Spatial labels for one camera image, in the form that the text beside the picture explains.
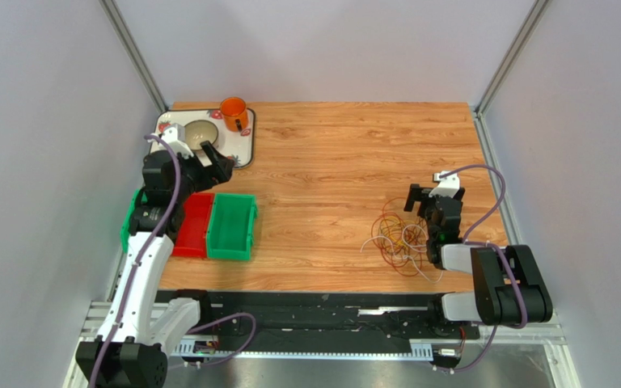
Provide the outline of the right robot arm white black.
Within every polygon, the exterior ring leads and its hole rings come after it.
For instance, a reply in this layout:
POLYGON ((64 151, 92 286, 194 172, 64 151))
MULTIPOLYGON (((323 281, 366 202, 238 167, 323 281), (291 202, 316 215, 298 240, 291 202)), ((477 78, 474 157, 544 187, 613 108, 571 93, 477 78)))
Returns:
POLYGON ((551 296, 530 247, 461 238, 464 193, 460 188, 441 194, 439 188, 413 183, 405 202, 405 211, 416 210, 425 222, 427 239, 421 249, 428 261, 440 270, 472 276, 472 291, 439 294, 433 310, 452 323, 523 328, 550 321, 551 296))

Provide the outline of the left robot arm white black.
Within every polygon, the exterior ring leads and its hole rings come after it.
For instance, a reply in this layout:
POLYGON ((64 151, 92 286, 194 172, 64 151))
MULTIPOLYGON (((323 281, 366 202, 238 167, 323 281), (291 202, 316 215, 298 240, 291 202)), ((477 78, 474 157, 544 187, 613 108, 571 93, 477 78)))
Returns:
POLYGON ((159 144, 143 158, 143 185, 129 216, 126 261, 115 297, 94 339, 81 342, 76 351, 89 387, 163 386, 169 356, 201 317, 197 299, 178 297, 156 321, 151 319, 184 203, 194 193, 228 182, 234 162, 209 141, 201 143, 209 165, 181 141, 159 144))

